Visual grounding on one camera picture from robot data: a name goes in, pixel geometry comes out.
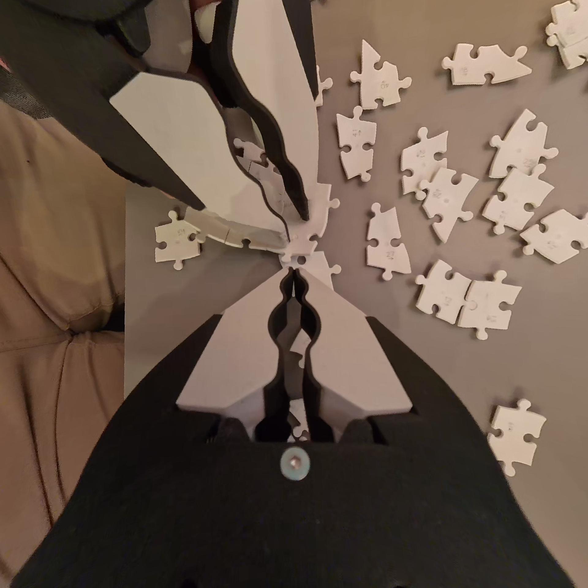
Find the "person's tan trousers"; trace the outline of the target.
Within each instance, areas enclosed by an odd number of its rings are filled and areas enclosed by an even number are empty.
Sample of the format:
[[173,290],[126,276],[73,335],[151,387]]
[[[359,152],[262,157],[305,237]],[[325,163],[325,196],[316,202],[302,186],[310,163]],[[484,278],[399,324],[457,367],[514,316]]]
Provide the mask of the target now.
[[1,587],[123,401],[127,182],[1,102]]

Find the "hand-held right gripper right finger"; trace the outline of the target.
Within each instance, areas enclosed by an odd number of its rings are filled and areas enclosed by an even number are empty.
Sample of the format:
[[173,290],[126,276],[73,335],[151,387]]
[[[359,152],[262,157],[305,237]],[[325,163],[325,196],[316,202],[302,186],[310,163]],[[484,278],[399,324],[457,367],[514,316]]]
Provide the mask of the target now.
[[307,271],[295,272],[311,440],[338,441],[350,422],[409,413],[412,402],[368,317]]

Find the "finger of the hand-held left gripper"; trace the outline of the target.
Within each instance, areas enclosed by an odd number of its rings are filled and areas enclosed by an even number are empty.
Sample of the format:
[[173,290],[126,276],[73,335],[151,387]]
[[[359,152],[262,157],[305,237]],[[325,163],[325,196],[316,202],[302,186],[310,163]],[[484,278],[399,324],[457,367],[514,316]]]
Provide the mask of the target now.
[[210,57],[235,104],[258,127],[294,208],[308,221],[319,160],[310,1],[220,1]]
[[139,72],[109,103],[155,151],[215,220],[258,240],[285,240],[286,226],[264,186],[237,161],[224,117],[195,79]]

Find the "joined puzzle ball section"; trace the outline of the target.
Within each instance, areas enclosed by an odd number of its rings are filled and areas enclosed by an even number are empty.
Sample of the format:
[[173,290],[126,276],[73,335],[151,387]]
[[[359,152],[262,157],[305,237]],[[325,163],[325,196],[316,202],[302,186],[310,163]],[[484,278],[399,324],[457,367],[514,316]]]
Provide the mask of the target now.
[[317,183],[314,195],[308,197],[309,220],[301,220],[285,192],[282,176],[277,167],[264,156],[264,149],[255,143],[233,140],[236,149],[243,150],[243,156],[237,159],[242,167],[259,180],[268,197],[269,206],[286,222],[289,241],[282,245],[271,242],[268,235],[262,235],[260,229],[246,228],[208,212],[187,207],[184,219],[198,231],[202,238],[211,238],[227,246],[243,248],[243,242],[249,242],[248,248],[269,251],[278,254],[282,262],[290,263],[298,256],[313,254],[317,243],[313,236],[322,237],[327,226],[330,209],[337,208],[338,199],[331,199],[331,185]]

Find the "white puzzle pieces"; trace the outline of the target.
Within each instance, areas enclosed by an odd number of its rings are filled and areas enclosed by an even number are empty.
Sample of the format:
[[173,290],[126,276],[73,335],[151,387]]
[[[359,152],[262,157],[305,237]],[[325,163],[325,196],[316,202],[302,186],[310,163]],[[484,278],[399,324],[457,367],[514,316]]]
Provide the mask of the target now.
[[[208,17],[209,12],[212,18],[214,5],[209,4],[196,11],[195,19],[198,20],[199,16],[204,19],[204,14]],[[388,104],[390,101],[394,102],[398,98],[398,93],[395,97],[389,96],[387,90],[394,93],[398,87],[406,87],[404,82],[410,85],[409,78],[402,83],[399,82],[393,64],[384,63],[381,69],[374,70],[373,66],[380,58],[376,54],[372,55],[373,58],[369,57],[368,49],[364,42],[363,71],[360,74],[352,72],[351,76],[352,80],[366,85],[367,93],[362,87],[363,98],[360,100],[361,104],[355,108],[353,117],[337,115],[340,147],[347,146],[350,149],[341,153],[345,173],[349,178],[361,175],[363,181],[369,180],[372,165],[372,151],[364,150],[363,145],[374,144],[376,124],[361,120],[362,111],[378,106],[373,99],[384,102],[388,100]],[[500,190],[504,194],[504,200],[501,201],[497,195],[492,196],[483,215],[495,224],[496,233],[504,232],[506,226],[517,230],[524,228],[528,217],[533,214],[525,210],[526,204],[540,206],[552,189],[551,185],[539,178],[545,171],[545,166],[539,165],[538,159],[556,156],[557,149],[544,149],[547,129],[545,124],[538,123],[532,130],[526,128],[533,118],[534,115],[530,111],[525,111],[514,122],[510,134],[504,138],[494,136],[490,141],[490,144],[498,149],[490,176],[503,178]],[[403,169],[412,171],[412,176],[403,178],[403,181],[406,180],[403,189],[405,192],[416,192],[418,198],[424,198],[423,210],[429,217],[440,217],[439,222],[434,223],[432,228],[437,233],[437,239],[445,243],[457,218],[463,221],[472,218],[472,212],[462,210],[462,206],[478,180],[463,174],[459,183],[454,184],[452,177],[455,171],[444,167],[445,160],[441,162],[435,159],[435,153],[444,151],[446,139],[441,135],[428,138],[427,133],[426,128],[419,129],[420,142],[408,147],[408,151],[405,149],[401,156]],[[374,202],[371,211],[373,214],[367,240],[376,240],[378,245],[367,246],[368,265],[383,270],[383,280],[391,279],[393,272],[411,274],[405,244],[393,246],[391,243],[392,240],[401,238],[396,210],[391,208],[383,212],[380,203]],[[582,247],[587,246],[587,215],[580,218],[567,210],[554,211],[544,217],[539,224],[534,224],[521,232],[520,239],[526,241],[523,248],[525,254],[537,252],[552,263],[560,263],[578,254],[571,246],[574,242],[581,244]],[[287,226],[286,239],[271,240],[274,241],[280,245],[289,241]],[[308,272],[312,267],[311,262],[309,259],[302,266],[296,265],[295,262],[281,263],[284,269],[293,270],[295,283],[295,272]],[[317,274],[308,273],[318,278]],[[473,329],[478,340],[485,341],[489,329],[508,328],[511,310],[502,309],[501,305],[513,305],[522,290],[519,285],[504,283],[506,278],[507,272],[501,269],[494,273],[492,279],[471,280],[455,272],[445,261],[438,259],[430,265],[427,275],[416,276],[416,284],[421,287],[416,307],[423,313],[434,314],[437,319],[448,324]],[[367,318],[376,334],[376,327],[382,325],[373,317]],[[399,353],[392,351],[390,362],[409,396],[409,384],[415,384],[418,388],[418,376],[424,377],[428,366],[423,364],[418,356],[409,361],[401,359]],[[417,410],[416,400],[411,402],[412,409],[409,413],[375,417],[410,416]],[[489,433],[488,445],[496,460],[501,462],[507,476],[515,475],[515,463],[530,466],[533,462],[537,449],[533,439],[539,439],[546,417],[530,411],[530,407],[530,401],[518,399],[516,406],[496,406],[493,412],[490,426],[500,433]]]

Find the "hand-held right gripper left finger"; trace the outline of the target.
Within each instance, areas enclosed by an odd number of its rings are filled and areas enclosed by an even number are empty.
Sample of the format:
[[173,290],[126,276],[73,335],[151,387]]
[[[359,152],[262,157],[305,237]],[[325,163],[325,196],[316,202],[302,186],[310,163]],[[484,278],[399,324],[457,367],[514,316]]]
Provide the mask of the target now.
[[238,419],[254,440],[286,440],[290,400],[278,337],[288,324],[293,270],[282,269],[229,306],[176,404]]

